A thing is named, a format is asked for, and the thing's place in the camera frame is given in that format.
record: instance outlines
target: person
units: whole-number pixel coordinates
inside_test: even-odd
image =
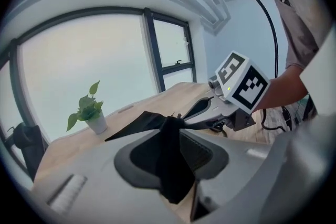
[[[270,87],[255,111],[289,105],[307,95],[300,74],[321,48],[332,25],[332,16],[324,0],[275,2],[288,41],[286,69],[270,80]],[[313,107],[309,118],[315,115]]]

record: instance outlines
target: white pot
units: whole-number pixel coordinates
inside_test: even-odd
[[[85,121],[89,127],[96,133],[101,134],[107,129],[106,120],[103,112],[100,112],[99,118],[92,121]]]

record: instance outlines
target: green plant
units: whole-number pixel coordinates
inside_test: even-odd
[[[67,131],[69,131],[78,121],[91,121],[99,118],[101,112],[101,106],[103,101],[97,102],[93,95],[97,92],[98,84],[100,81],[96,82],[90,87],[89,94],[79,99],[78,111],[77,113],[71,114],[68,119]]]

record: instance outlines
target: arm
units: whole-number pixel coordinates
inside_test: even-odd
[[[267,92],[254,111],[293,104],[304,98],[307,89],[299,77],[302,71],[298,66],[290,66],[281,76],[272,79]]]

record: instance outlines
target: gray sleeve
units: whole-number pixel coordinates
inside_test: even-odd
[[[304,69],[318,51],[315,39],[292,7],[279,0],[275,2],[288,41],[286,68],[298,66]]]

